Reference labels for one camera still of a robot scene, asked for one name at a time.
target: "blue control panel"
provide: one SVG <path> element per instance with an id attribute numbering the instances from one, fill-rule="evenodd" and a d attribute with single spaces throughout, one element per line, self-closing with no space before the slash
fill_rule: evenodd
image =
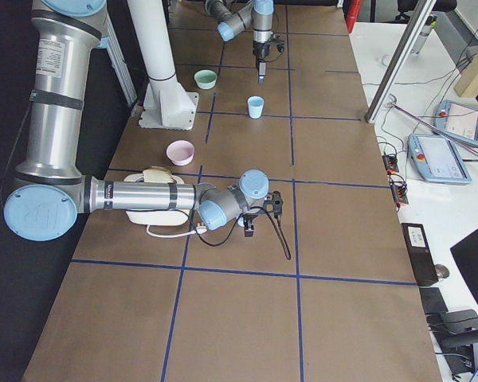
<path id="1" fill-rule="evenodd" d="M 470 146 L 478 146 L 478 109 L 445 99 L 436 110 L 435 127 Z"/>
<path id="2" fill-rule="evenodd" d="M 411 134 L 409 154 L 421 177 L 433 183 L 467 185 L 472 179 L 455 143 L 436 134 Z"/>

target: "pink bowl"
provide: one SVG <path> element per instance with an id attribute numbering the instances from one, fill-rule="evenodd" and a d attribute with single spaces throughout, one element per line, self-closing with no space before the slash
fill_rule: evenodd
<path id="1" fill-rule="evenodd" d="M 185 166 L 191 163 L 194 156 L 194 146 L 188 141 L 175 141 L 167 147 L 167 157 L 176 166 Z"/>

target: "black office chair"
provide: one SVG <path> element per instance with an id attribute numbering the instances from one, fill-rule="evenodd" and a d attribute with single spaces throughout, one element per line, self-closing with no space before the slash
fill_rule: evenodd
<path id="1" fill-rule="evenodd" d="M 407 24 L 410 17 L 406 12 L 416 8 L 417 0 L 398 0 L 398 12 L 400 14 L 395 17 L 394 23 Z M 437 0 L 433 6 L 433 12 L 449 12 L 456 8 L 456 0 Z"/>

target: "red object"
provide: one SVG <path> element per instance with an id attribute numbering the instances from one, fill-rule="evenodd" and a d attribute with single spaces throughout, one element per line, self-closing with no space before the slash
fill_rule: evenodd
<path id="1" fill-rule="evenodd" d="M 347 32 L 351 33 L 356 23 L 356 19 L 359 15 L 359 10 L 361 9 L 362 0 L 352 0 L 351 7 L 347 13 L 347 19 L 345 23 L 347 24 Z"/>

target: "device screen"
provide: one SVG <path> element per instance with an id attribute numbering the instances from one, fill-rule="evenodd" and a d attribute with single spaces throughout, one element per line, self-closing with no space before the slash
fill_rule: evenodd
<path id="1" fill-rule="evenodd" d="M 446 119 L 445 129 L 447 132 L 460 135 L 461 137 L 475 140 L 478 133 L 478 111 L 451 103 L 449 116 Z"/>
<path id="2" fill-rule="evenodd" d="M 444 138 L 419 137 L 418 141 L 425 153 L 425 159 L 434 177 L 464 178 L 462 169 Z"/>

